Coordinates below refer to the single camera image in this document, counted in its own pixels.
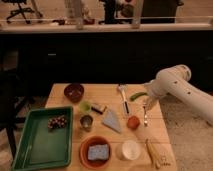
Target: white container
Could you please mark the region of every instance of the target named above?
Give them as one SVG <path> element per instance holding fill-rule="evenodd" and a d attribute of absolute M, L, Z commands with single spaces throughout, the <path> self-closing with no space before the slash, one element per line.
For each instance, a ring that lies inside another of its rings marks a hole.
<path fill-rule="evenodd" d="M 141 147 L 134 140 L 126 140 L 118 147 L 117 152 L 121 160 L 136 160 L 141 155 Z"/>

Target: cup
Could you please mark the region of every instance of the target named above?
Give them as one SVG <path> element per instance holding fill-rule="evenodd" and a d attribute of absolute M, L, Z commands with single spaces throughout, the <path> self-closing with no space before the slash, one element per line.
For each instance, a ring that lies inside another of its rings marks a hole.
<path fill-rule="evenodd" d="M 117 157 L 121 160 L 136 160 L 141 155 L 141 147 L 134 140 L 126 140 L 117 148 Z"/>
<path fill-rule="evenodd" d="M 92 107 L 91 107 L 90 102 L 81 101 L 80 104 L 79 104 L 79 109 L 80 109 L 82 114 L 89 115 L 91 110 L 92 110 Z"/>
<path fill-rule="evenodd" d="M 83 115 L 80 119 L 80 123 L 85 131 L 90 132 L 92 129 L 93 118 L 90 115 Z"/>

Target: small bowl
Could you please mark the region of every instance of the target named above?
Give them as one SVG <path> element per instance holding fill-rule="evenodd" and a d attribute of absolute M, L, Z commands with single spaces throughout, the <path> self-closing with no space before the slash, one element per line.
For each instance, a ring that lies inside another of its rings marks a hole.
<path fill-rule="evenodd" d="M 84 95 L 84 87 L 78 83 L 69 84 L 64 89 L 64 95 L 73 103 L 81 101 Z"/>
<path fill-rule="evenodd" d="M 107 144 L 109 146 L 109 158 L 108 158 L 108 160 L 94 160 L 94 161 L 88 160 L 87 156 L 88 156 L 89 146 L 104 145 L 104 144 Z M 110 146 L 109 142 L 104 137 L 92 136 L 92 137 L 84 140 L 81 144 L 81 147 L 80 147 L 81 163 L 85 167 L 87 167 L 88 169 L 102 169 L 109 163 L 109 160 L 110 160 L 111 155 L 112 155 L 111 151 L 112 151 L 111 146 Z"/>

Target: green plastic tray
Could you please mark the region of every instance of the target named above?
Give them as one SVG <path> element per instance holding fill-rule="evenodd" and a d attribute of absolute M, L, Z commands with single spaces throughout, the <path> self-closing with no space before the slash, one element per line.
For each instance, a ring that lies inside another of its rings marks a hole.
<path fill-rule="evenodd" d="M 71 107 L 31 110 L 25 121 L 12 170 L 29 171 L 69 165 L 72 111 Z M 60 115 L 66 116 L 66 126 L 49 131 L 48 120 Z"/>

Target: dark wall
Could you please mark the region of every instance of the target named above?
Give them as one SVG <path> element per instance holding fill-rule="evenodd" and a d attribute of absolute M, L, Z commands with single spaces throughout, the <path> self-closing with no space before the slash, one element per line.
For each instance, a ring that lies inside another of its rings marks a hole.
<path fill-rule="evenodd" d="M 213 89 L 212 31 L 0 35 L 0 45 L 18 48 L 34 95 L 54 82 L 143 83 L 177 64 L 191 68 L 193 85 Z"/>

